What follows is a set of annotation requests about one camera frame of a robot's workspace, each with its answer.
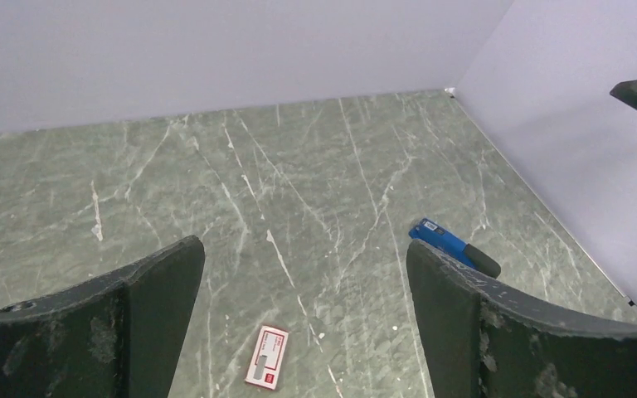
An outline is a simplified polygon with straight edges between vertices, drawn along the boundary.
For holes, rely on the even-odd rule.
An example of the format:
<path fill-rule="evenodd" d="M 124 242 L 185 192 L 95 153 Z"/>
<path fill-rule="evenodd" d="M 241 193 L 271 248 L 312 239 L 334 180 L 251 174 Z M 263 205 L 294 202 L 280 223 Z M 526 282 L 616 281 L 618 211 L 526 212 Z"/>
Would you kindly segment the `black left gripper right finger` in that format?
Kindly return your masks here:
<path fill-rule="evenodd" d="M 406 255 L 438 397 L 637 397 L 637 325 L 535 298 L 422 240 Z"/>

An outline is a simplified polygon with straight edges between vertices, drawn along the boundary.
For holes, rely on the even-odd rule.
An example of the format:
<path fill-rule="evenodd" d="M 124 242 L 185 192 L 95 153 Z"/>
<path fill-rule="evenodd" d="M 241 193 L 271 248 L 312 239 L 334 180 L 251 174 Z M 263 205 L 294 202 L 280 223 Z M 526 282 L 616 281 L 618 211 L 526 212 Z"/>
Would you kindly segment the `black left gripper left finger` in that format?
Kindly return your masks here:
<path fill-rule="evenodd" d="M 0 397 L 165 397 L 205 262 L 187 236 L 130 265 L 0 309 Z"/>

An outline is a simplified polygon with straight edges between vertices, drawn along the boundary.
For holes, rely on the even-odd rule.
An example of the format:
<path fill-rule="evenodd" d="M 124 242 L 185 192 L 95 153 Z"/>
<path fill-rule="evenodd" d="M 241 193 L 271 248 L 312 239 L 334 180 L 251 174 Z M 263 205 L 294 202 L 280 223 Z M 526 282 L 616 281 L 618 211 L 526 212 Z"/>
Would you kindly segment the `white red staple box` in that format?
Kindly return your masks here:
<path fill-rule="evenodd" d="M 288 339 L 289 332 L 282 328 L 260 327 L 245 383 L 269 391 L 277 389 Z"/>

